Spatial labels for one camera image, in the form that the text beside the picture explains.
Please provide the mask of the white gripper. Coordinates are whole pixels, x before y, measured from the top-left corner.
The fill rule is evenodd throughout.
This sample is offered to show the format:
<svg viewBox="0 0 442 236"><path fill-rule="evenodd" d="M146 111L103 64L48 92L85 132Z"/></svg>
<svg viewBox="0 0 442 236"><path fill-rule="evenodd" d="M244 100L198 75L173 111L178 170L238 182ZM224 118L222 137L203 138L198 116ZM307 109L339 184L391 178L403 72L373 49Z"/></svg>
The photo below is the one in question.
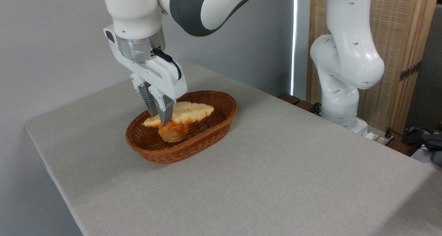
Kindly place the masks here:
<svg viewBox="0 0 442 236"><path fill-rule="evenodd" d="M141 64L124 57L118 50L117 44L109 45L117 61L133 72L131 74L133 86L141 95L150 116L159 115L162 125L169 122L173 115L174 100L183 96L188 90L182 68L179 79L177 67L161 57L155 56Z"/></svg>

